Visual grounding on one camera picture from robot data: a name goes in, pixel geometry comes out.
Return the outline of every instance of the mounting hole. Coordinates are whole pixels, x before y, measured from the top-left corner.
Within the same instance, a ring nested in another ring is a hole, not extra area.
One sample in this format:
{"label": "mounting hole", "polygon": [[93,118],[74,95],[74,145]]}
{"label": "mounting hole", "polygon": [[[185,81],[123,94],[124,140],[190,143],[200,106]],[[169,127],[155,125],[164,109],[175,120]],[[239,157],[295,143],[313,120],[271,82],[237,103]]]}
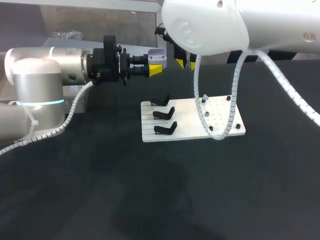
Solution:
{"label": "mounting hole", "polygon": [[218,3],[216,4],[216,6],[220,9],[224,6],[224,2],[223,1],[218,1]]}

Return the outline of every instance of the black plastic part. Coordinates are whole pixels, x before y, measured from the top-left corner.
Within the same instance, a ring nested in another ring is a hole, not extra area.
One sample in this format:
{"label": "black plastic part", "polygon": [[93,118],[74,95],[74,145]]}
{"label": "black plastic part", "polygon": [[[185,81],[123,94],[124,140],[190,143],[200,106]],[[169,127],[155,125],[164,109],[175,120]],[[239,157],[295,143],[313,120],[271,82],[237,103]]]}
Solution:
{"label": "black plastic part", "polygon": [[143,56],[132,56],[130,58],[130,64],[133,64],[133,65],[147,65],[147,64],[149,64],[148,54],[144,54]]}
{"label": "black plastic part", "polygon": [[196,55],[196,54],[191,53],[191,54],[190,54],[190,62],[195,63],[195,62],[196,62],[196,60],[197,60],[197,55]]}
{"label": "black plastic part", "polygon": [[120,54],[120,78],[122,79],[124,86],[127,85],[126,79],[130,79],[130,75],[128,73],[130,63],[128,59],[130,59],[130,55],[127,53],[127,49],[124,48],[123,52]]}
{"label": "black plastic part", "polygon": [[[130,68],[130,64],[144,66],[133,66]],[[148,54],[130,57],[124,48],[123,53],[120,53],[120,77],[123,80],[123,85],[127,85],[127,79],[130,79],[131,75],[149,78],[150,68],[148,65]]]}
{"label": "black plastic part", "polygon": [[93,79],[94,78],[94,73],[92,69],[92,60],[93,60],[93,55],[92,54],[87,54],[86,55],[86,71],[88,73],[88,78]]}
{"label": "black plastic part", "polygon": [[183,61],[183,67],[186,67],[187,64],[187,52],[186,50],[182,49],[178,44],[173,43],[174,55],[175,59],[180,59]]}
{"label": "black plastic part", "polygon": [[177,126],[178,126],[178,123],[177,121],[175,121],[174,123],[172,123],[170,128],[166,128],[163,126],[154,126],[153,129],[155,131],[155,134],[172,135],[175,132]]}
{"label": "black plastic part", "polygon": [[149,65],[144,65],[144,66],[133,66],[133,68],[128,69],[128,73],[130,75],[134,76],[145,76],[146,78],[149,77]]}
{"label": "black plastic part", "polygon": [[173,106],[170,109],[169,113],[154,111],[153,116],[154,116],[154,119],[158,118],[158,119],[170,120],[172,118],[172,116],[174,115],[174,113],[175,113],[175,107]]}
{"label": "black plastic part", "polygon": [[100,82],[117,82],[119,80],[118,50],[116,37],[113,35],[104,36],[103,48],[93,49],[92,60],[87,62],[87,70],[91,69],[88,75],[93,79],[93,84],[98,85]]}
{"label": "black plastic part", "polygon": [[167,106],[168,103],[170,101],[170,95],[168,94],[166,97],[165,97],[165,100],[162,101],[162,100],[159,100],[159,99],[156,99],[156,98],[152,98],[150,103],[151,103],[151,106],[154,104],[154,105],[159,105],[159,106]]}

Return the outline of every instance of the black bolt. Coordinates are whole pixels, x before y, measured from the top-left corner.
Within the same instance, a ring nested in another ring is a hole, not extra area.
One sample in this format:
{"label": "black bolt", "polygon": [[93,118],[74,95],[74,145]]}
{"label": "black bolt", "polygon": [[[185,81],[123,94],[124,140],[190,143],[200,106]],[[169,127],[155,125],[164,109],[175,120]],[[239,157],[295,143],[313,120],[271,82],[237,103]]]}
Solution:
{"label": "black bolt", "polygon": [[69,79],[70,79],[71,81],[74,81],[74,80],[76,80],[76,76],[71,75],[71,76],[69,76]]}
{"label": "black bolt", "polygon": [[122,47],[120,45],[116,48],[116,52],[118,52],[118,53],[122,52]]}

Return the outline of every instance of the black clip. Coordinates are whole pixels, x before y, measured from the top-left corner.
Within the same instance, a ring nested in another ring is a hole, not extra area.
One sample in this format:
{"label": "black clip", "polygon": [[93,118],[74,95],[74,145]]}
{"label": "black clip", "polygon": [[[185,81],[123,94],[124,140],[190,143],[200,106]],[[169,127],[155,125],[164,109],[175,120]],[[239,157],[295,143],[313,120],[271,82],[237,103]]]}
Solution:
{"label": "black clip", "polygon": [[174,113],[175,113],[175,107],[173,106],[170,109],[169,113],[163,113],[163,112],[160,112],[160,111],[154,111],[153,112],[153,116],[154,116],[154,119],[158,118],[158,119],[170,120]]}
{"label": "black clip", "polygon": [[177,121],[175,121],[174,123],[172,123],[170,128],[166,128],[163,126],[154,126],[154,131],[155,131],[155,134],[172,135],[175,132],[177,126],[178,126],[178,123]]}
{"label": "black clip", "polygon": [[170,95],[168,94],[164,101],[152,98],[150,103],[151,103],[151,106],[153,106],[153,104],[159,105],[159,106],[167,106],[169,101],[170,101]]}

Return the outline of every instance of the gray wall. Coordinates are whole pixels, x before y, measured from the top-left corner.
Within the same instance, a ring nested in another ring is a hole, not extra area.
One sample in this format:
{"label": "gray wall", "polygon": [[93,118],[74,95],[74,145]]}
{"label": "gray wall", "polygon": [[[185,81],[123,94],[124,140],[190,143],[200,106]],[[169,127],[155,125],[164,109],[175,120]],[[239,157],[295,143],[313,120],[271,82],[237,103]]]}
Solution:
{"label": "gray wall", "polygon": [[38,5],[0,2],[0,52],[41,47],[47,31]]}

